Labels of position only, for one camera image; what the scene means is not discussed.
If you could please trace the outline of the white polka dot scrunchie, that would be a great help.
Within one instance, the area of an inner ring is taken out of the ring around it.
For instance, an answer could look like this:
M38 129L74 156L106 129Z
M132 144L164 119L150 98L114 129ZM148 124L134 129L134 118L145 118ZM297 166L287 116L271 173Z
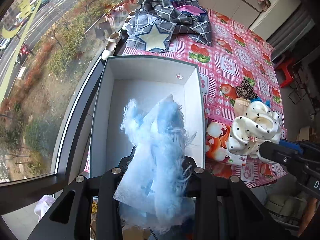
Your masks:
M250 156L263 163L272 163L260 153L263 142L278 144L281 139L281 117L260 101L253 101L242 116L232 123L227 149L230 153Z

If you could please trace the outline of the light blue fluffy cloth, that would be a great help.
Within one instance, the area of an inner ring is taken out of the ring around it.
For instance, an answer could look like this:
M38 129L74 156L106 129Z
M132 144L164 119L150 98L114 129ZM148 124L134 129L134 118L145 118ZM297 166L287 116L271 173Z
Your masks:
M193 141L184 127L182 107L173 95L145 113L132 99L124 108L120 129L136 150L113 198L125 224L166 233L195 211L185 197L191 167L183 167Z

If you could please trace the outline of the beige knit sock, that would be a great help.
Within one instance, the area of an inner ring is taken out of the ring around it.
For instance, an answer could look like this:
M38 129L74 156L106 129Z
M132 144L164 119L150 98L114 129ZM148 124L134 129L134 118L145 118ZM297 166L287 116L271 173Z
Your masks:
M234 102L234 115L245 116L248 106L251 104L249 100L243 98L236 98Z

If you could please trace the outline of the blue mesh cloth on table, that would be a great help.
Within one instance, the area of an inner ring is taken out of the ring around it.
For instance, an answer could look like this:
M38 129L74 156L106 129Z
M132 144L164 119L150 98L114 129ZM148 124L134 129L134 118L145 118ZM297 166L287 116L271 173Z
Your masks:
M255 101L262 102L262 103L264 103L266 106L268 106L269 108L271 107L271 103L270 103L269 100L263 101L263 100L261 100L261 98L259 98L259 97L255 98L255 99L251 99L250 101L251 101L251 102L255 102Z

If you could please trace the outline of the leopard print scrunchie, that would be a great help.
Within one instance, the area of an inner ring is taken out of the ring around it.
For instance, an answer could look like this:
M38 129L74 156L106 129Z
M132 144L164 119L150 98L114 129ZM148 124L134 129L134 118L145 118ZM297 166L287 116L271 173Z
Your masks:
M235 88L236 93L239 98L246 100L253 100L258 98L258 95L255 93L253 86L249 83L249 79L244 77L240 85Z

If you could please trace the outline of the red plastic stool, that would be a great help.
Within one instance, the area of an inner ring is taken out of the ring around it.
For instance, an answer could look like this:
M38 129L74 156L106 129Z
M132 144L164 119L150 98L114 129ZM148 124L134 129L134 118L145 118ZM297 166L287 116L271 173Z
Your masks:
M276 67L276 70L282 71L285 76L284 81L280 84L281 88L289 87L289 85L294 82L295 75L293 73L293 65L296 63L296 61L297 60L294 57L291 57L278 64Z

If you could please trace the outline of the pink strawberry paw tablecloth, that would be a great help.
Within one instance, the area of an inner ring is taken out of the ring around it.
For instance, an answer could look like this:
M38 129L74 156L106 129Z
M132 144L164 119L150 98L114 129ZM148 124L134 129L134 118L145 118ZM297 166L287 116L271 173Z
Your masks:
M206 130L209 119L231 127L235 118L235 88L244 77L258 97L269 100L272 111L282 118L281 94L270 60L272 47L233 19L211 10L208 15L213 30L211 47L195 43L187 35L176 35L163 55L126 48L121 56L159 56L195 64L200 75ZM285 174L279 164L246 157L245 166L232 166L206 159L205 152L205 167L219 176L239 176L249 188L269 184Z

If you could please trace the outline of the white open storage box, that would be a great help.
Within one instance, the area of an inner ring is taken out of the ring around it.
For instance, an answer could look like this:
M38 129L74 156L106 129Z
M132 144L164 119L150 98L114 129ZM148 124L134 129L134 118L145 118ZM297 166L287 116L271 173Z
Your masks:
M120 130L124 107L131 99L149 112L172 95L182 106L184 126L195 135L186 155L205 166L205 120L200 75L192 63L159 56L112 56L105 63L93 113L90 175L98 177L129 156L133 145Z

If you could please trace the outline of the white shoe on sill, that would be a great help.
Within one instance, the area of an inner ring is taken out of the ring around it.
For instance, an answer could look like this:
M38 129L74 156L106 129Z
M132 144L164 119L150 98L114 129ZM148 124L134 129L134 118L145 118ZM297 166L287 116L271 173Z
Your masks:
M106 46L101 55L102 61L106 61L108 57L114 54L116 50L116 46L120 39L121 39L121 36L120 36L120 32L118 31L115 31L108 37Z

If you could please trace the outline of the grey plaid star cloth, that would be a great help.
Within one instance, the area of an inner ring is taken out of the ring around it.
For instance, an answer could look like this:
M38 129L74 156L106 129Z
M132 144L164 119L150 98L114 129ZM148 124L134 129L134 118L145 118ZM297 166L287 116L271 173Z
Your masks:
M127 47L153 53L166 53L174 35L213 44L208 12L198 0L144 0L127 23L127 34Z

